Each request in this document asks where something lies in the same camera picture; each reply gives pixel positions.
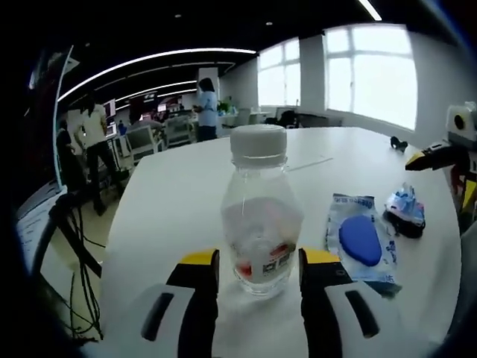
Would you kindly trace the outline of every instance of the blue sponge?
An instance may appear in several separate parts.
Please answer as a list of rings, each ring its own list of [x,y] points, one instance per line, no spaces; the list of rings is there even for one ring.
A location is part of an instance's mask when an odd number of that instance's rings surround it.
[[[359,215],[344,220],[339,238],[344,252],[360,263],[375,266],[381,260],[381,244],[371,218]]]

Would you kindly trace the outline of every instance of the plastic water bottle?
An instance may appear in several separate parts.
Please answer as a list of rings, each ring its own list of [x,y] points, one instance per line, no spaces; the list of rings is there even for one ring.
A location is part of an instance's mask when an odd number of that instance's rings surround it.
[[[294,262],[303,214],[285,174],[286,131],[245,125],[230,135],[236,170],[222,202],[233,270],[255,295],[275,295]]]

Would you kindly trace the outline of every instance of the window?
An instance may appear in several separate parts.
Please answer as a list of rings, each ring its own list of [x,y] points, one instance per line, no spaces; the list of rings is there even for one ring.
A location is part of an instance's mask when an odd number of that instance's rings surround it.
[[[324,47],[326,108],[415,129],[417,77],[404,27],[333,28]]]
[[[296,106],[300,102],[300,42],[292,39],[268,48],[258,59],[260,106]]]

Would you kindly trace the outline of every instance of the round table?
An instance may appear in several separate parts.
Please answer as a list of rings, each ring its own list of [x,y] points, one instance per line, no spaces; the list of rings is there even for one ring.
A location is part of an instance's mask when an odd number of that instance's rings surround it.
[[[389,138],[361,128],[288,130],[289,181],[305,219],[297,243],[324,248],[332,194],[373,195],[384,210],[403,182],[426,209],[421,239],[396,239],[395,297],[402,321],[441,342],[449,329],[461,276],[461,247],[452,197],[441,170],[407,172],[417,151],[390,148]],[[101,278],[101,318],[117,317],[141,292],[165,283],[192,251],[224,248],[220,206],[234,170],[228,138],[187,145],[141,160],[127,185],[110,231]],[[267,301],[243,292],[221,251],[217,357],[307,357],[297,267],[285,291]]]

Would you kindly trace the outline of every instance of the ceiling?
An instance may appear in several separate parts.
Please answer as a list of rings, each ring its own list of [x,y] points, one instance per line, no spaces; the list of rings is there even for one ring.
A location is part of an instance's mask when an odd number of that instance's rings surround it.
[[[435,15],[419,1],[372,0],[372,3],[384,22],[406,24],[411,31],[454,42]],[[451,1],[441,3],[448,16],[458,19],[461,28],[470,26],[470,17],[464,11],[458,10]],[[253,3],[247,6],[245,1],[231,7],[226,5],[141,9],[138,16],[136,10],[122,9],[122,18],[116,16],[114,22],[83,26],[77,33],[71,32],[67,40],[74,43],[72,57],[80,63],[65,75],[61,92],[112,66],[164,51],[206,47],[260,51],[292,37],[319,34],[325,28],[372,21],[357,0],[295,0],[293,8],[277,5],[261,9]],[[207,52],[144,60],[89,82],[65,97],[61,104],[71,106],[91,91],[97,102],[105,102],[153,87],[195,80],[198,68],[205,66],[216,66],[219,75],[223,75],[254,56]],[[195,88],[195,84],[160,89],[158,93],[191,88]]]

